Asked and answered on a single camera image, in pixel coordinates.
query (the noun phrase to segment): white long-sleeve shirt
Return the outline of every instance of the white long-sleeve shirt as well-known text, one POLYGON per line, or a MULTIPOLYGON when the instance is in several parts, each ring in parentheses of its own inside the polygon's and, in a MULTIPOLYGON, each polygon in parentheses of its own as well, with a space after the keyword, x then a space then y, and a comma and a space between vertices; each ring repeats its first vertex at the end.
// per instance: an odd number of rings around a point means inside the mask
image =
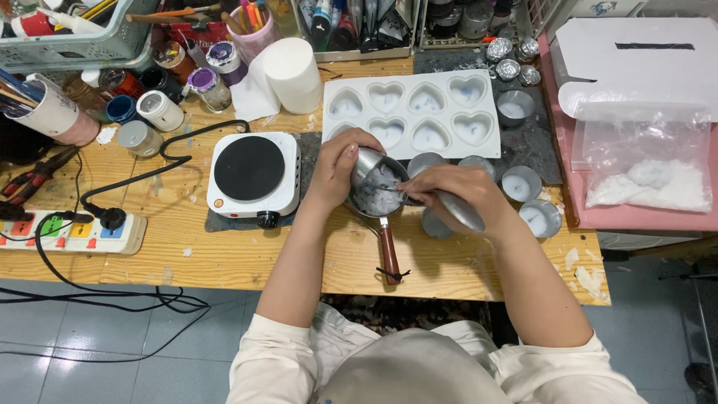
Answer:
POLYGON ((473 321, 389 336, 320 303, 312 327, 255 314, 227 404, 646 404, 594 336, 577 348, 501 349, 473 321))

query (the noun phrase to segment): pink shelf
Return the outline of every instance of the pink shelf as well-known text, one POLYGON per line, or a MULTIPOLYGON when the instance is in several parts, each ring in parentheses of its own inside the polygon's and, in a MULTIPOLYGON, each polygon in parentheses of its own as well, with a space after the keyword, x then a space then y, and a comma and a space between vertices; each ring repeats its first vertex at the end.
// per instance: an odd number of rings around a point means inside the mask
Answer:
MULTIPOLYGON (((549 53, 546 34, 538 37, 541 48, 541 63, 544 80, 549 92, 551 113, 556 124, 556 138, 561 150, 561 163, 567 177, 567 188, 571 195, 578 227, 582 229, 646 229, 646 230, 702 230, 718 231, 718 209, 707 214, 669 211, 665 209, 641 208, 637 206, 599 206, 586 209, 586 172, 571 171, 571 150, 574 141, 576 119, 566 115, 559 106, 559 89, 554 77, 554 66, 549 53)), ((718 198, 718 124, 711 128, 709 167, 713 198, 718 198)))

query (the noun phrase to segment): pliers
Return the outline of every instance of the pliers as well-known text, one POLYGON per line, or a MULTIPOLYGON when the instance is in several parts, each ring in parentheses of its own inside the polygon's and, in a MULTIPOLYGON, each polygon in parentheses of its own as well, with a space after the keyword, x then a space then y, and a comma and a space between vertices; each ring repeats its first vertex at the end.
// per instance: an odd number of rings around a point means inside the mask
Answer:
POLYGON ((54 174, 58 168, 70 161, 79 150, 79 147, 71 146, 47 159, 47 161, 35 163, 35 167, 32 171, 22 173, 10 180, 10 183, 0 190, 0 195, 9 198, 7 202, 13 205, 22 205, 40 189, 45 181, 52 178, 52 174, 54 174), (11 198, 23 185, 25 185, 25 187, 11 198))

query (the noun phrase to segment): green plastic basket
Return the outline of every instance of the green plastic basket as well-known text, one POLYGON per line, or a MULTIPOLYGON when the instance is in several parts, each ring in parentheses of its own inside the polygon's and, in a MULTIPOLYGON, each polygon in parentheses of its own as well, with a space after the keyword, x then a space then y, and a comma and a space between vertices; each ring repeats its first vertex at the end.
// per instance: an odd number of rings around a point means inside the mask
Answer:
POLYGON ((10 73, 109 68, 137 59, 150 24, 125 14, 151 14, 159 0, 119 0, 107 28, 95 34, 48 35, 0 40, 0 66, 10 73))

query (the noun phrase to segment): pot handle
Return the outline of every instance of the pot handle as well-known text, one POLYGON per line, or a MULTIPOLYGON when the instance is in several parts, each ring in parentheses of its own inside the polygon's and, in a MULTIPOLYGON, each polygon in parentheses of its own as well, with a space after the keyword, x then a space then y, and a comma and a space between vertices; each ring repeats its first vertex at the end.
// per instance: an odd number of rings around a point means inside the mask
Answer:
MULTIPOLYGON (((391 274, 399 275, 399 263, 396 261, 394 239, 391 236, 391 229, 387 226, 382 226, 381 229, 379 229, 379 236, 381 237, 381 254, 384 258, 384 270, 391 274)), ((389 285, 398 285, 401 283, 401 280, 394 279, 387 275, 386 283, 389 285)))

